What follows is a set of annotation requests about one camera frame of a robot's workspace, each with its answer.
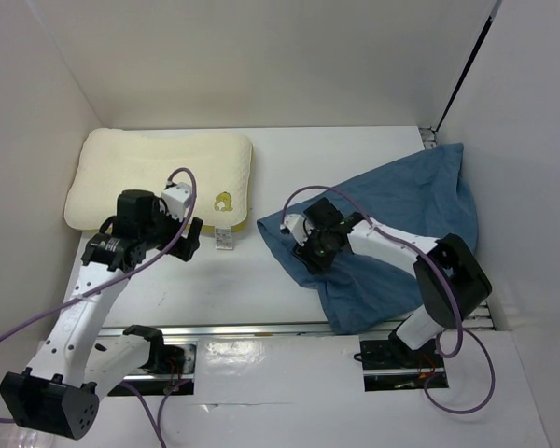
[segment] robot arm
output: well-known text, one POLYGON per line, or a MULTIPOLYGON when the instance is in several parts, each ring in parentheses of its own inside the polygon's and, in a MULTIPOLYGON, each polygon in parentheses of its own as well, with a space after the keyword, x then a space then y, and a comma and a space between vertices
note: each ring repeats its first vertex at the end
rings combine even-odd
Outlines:
MULTIPOLYGON (((191 194, 190 186, 171 182, 160 198, 149 191, 123 191, 117 214, 88 241, 68 300, 120 279, 148 250, 162 250, 179 231, 191 194)), ((168 254, 189 261, 199 248, 202 224, 195 217, 187 237, 168 254)), ((64 309, 24 372, 6 374, 0 394, 17 425, 78 440, 91 428, 100 400, 129 372, 168 373, 169 359, 184 361, 181 348, 164 345, 161 331, 148 327, 131 326, 112 346, 96 345, 105 318, 128 283, 122 280, 64 309)))
POLYGON ((314 274, 326 272, 338 254, 349 252, 379 259, 417 279, 423 305, 390 335, 395 345, 417 350, 445 329, 455 329, 455 316, 446 291, 429 265, 405 245, 395 243, 375 228, 417 246, 436 264, 453 291, 461 318, 489 296, 492 286, 465 242, 449 234, 442 239, 391 229, 360 213, 344 217, 327 199, 312 204, 301 215, 287 215, 281 231, 296 240, 292 253, 314 274))

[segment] blue cloth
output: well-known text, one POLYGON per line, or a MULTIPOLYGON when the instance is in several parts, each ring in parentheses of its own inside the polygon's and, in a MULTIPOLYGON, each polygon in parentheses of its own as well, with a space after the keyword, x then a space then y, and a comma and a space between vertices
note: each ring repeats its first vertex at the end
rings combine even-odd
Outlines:
MULTIPOLYGON (((459 177, 463 145, 443 145, 375 168, 336 186, 372 217, 390 227, 442 238, 461 236, 471 250, 477 244, 477 215, 469 185, 459 177)), ((355 211, 332 192, 288 208, 302 213, 327 197, 345 216, 355 211)), ((302 287, 314 287, 332 329, 363 331, 421 305, 416 280, 382 261, 340 253, 324 275, 312 275, 290 251, 292 236, 280 233, 280 215, 258 221, 263 240, 288 274, 302 287)))

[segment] white wall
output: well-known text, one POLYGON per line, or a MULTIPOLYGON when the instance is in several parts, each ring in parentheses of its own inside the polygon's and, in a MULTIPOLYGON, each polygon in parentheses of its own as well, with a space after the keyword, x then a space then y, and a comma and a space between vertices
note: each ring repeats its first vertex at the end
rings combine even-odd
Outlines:
POLYGON ((552 447, 560 447, 560 0, 504 0, 440 140, 463 173, 552 447))
POLYGON ((33 0, 108 127, 435 125, 496 0, 33 0))
POLYGON ((0 332, 63 298, 79 236, 64 200, 98 126, 31 9, 0 0, 0 332))

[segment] yellow logo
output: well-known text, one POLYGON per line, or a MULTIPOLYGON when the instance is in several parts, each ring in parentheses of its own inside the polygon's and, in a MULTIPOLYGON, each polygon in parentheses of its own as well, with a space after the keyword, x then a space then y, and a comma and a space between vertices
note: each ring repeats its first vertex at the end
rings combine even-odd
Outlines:
POLYGON ((217 212, 231 212, 232 211, 232 196, 230 193, 223 191, 218 196, 216 196, 216 201, 214 202, 214 210, 217 212), (219 207, 219 204, 223 203, 224 206, 222 208, 219 207))

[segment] blue towel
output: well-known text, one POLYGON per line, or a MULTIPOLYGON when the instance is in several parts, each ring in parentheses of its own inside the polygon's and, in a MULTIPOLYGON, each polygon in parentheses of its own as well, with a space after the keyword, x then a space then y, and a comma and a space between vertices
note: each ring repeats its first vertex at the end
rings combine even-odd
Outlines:
MULTIPOLYGON (((442 238, 461 236, 471 250, 477 244, 477 215, 469 185, 459 177, 463 145, 442 145, 375 168, 336 186, 358 201, 372 217, 390 227, 442 238)), ((332 192, 288 208, 302 211, 327 197, 345 216, 354 207, 332 192)), ((421 305, 416 280, 382 261, 340 253, 324 275, 312 275, 290 253, 295 244, 280 233, 280 215, 258 220, 258 229, 273 255, 302 287, 319 293, 332 330, 363 331, 421 305)))

